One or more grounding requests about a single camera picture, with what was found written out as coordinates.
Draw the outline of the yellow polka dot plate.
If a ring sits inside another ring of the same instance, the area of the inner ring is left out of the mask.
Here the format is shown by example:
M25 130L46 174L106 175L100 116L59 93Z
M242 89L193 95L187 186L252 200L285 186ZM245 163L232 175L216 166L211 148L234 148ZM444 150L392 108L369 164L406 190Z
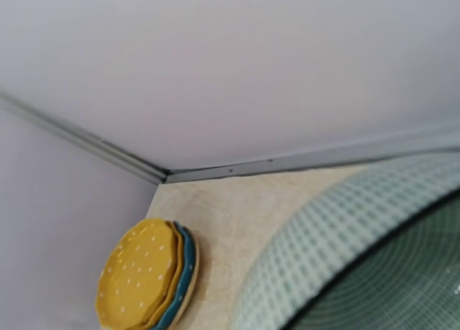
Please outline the yellow polka dot plate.
M175 292L177 290L177 286L179 283L180 276L183 271L183 263L184 263L184 254L183 254L183 248L184 248L184 238L183 235L179 232L178 228L172 221L167 221L167 224L170 226L170 228L174 231L175 236L177 238L177 248L175 249L175 256L176 256L176 263L175 263L175 269L174 269L174 274L172 276L172 280L170 281L170 284L167 289L167 293L164 297L164 300L161 302L161 304L157 307L155 312L150 316L146 327L149 329L150 327L156 325L158 321L162 318L163 314L166 312L170 304L173 302L175 298Z
M167 295L178 260L178 235L163 219L144 219L121 238L98 282L95 308L108 329L147 322Z

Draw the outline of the light green grid bowl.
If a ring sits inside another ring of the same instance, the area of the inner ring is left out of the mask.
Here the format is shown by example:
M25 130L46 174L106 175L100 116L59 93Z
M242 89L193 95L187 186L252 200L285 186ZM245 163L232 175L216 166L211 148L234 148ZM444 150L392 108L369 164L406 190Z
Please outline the light green grid bowl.
M312 198L244 279L231 329L457 329L459 154L379 162Z

